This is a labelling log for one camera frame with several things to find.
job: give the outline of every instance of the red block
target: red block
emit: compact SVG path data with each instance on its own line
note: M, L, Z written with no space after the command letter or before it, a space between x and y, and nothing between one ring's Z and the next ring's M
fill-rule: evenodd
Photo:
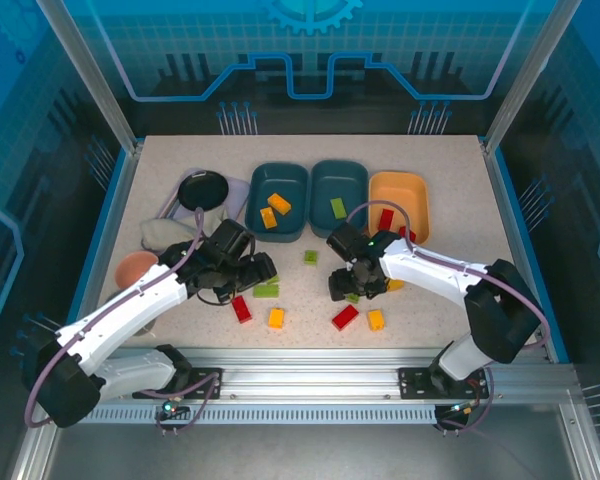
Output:
M391 222L393 221L393 210L382 209L380 222L378 222L378 230L391 230Z
M407 231L407 227L400 227L400 230L398 230L398 234L404 238L404 234ZM412 242L416 241L416 234L413 233L411 230L409 230L409 240L411 240Z
M238 321L240 323L251 320L251 312L247 308L247 304L245 303L244 298L242 298L242 295L234 298L231 302L231 306L236 312L236 316L238 317Z
M343 311L341 311L338 315L334 317L331 322L335 325L338 330L342 330L344 327L349 325L351 320L358 316L358 311L354 308L353 305L349 305Z

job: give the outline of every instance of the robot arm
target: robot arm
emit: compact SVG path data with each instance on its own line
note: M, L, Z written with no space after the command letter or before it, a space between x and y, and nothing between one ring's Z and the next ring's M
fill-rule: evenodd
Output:
M276 275L271 258L256 254L253 235L233 220L222 222L177 271L169 274L189 245L185 242L169 247L138 282L87 317L55 335L37 331L27 338L23 383L31 391L50 360L76 335L81 337L50 370L37 397L56 425L77 423L102 399L140 390L183 390L190 383L191 365L170 345L158 346L139 357L108 357L151 320L201 289L212 289L224 304L235 292ZM242 256L248 245L251 252ZM164 275L158 283L143 288ZM133 291L139 294L129 297ZM92 319L103 314L91 330L84 331Z
M489 363L511 363L540 324L517 299L468 273L489 274L537 306L516 268L505 260L487 266L455 260L421 247L412 252L396 233L382 231L369 238L346 222L333 231L327 244L347 262L347 268L336 270L329 278L333 300L341 300L349 293L373 298L387 291L390 279L396 279L464 307L471 332L450 343L429 368L431 382L442 394L449 392L454 382L466 379Z

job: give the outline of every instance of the plastic block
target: plastic block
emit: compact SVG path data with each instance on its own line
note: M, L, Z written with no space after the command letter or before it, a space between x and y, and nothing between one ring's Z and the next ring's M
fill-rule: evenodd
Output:
M349 325L349 323L351 323L351 320L358 316L358 313L360 312L358 312L353 305L349 305L338 315L336 315L331 322L338 330L342 330L344 327Z
M317 265L318 264L318 252L315 250L307 250L304 252L304 263L305 265Z
M407 227L400 227L400 229L398 230L398 235L400 235L402 238L404 238L404 234L407 231ZM413 233L412 230L409 230L409 240L411 240L412 242L416 241L416 234Z
M272 308L269 314L269 327L282 328L284 323L284 310L281 308Z
M278 285L256 285L253 287L253 296L255 298L278 298L280 296L280 287Z
M347 210L344 208L344 203L341 198L332 198L331 208L333 209L333 215L336 217L336 220L347 218Z
M391 222L393 222L393 210L383 208L378 222L378 230L391 230Z
M273 213L273 208L266 207L261 209L260 215L262 215L262 223L264 223L264 227L267 230L278 226L278 222L276 222L276 216Z
M271 195L267 199L267 203L271 205L281 215L286 215L291 210L291 204L277 193Z
M231 302L231 306L233 306L233 310L236 312L236 316L240 323L251 320L251 312L247 308L247 304L245 303L244 298L242 298L242 295L234 298Z
M384 329L384 317L381 310L371 310L367 314L367 318L369 319L369 328L372 331L377 332Z
M400 290L402 287L404 287L404 282L402 280L391 279L387 284L387 292L395 292L396 290Z

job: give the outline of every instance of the orange tray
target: orange tray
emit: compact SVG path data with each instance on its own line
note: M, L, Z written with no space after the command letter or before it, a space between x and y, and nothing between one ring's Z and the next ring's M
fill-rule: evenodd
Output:
M422 244L431 232L429 222L429 194L424 179L414 173L378 172L369 181L369 200L388 200L407 211L416 243ZM375 235L382 209L393 211L391 231L398 232L405 222L397 210L388 205L372 205L369 208L369 233Z

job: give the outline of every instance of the teal plastic bowl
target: teal plastic bowl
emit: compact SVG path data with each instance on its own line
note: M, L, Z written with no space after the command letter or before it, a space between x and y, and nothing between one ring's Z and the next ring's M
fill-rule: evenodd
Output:
M281 215L274 210L278 225L266 229L260 209L269 206L267 199L277 193L291 204L291 211ZM272 162L260 165L251 176L245 225L263 242L295 242L307 223L309 172L295 163Z
M369 172L350 160L323 160L311 169L311 200L309 224L318 237L327 238L344 220L336 220L331 208L332 198L341 198L349 214L369 197ZM351 220L362 230L367 224L367 209L363 208Z

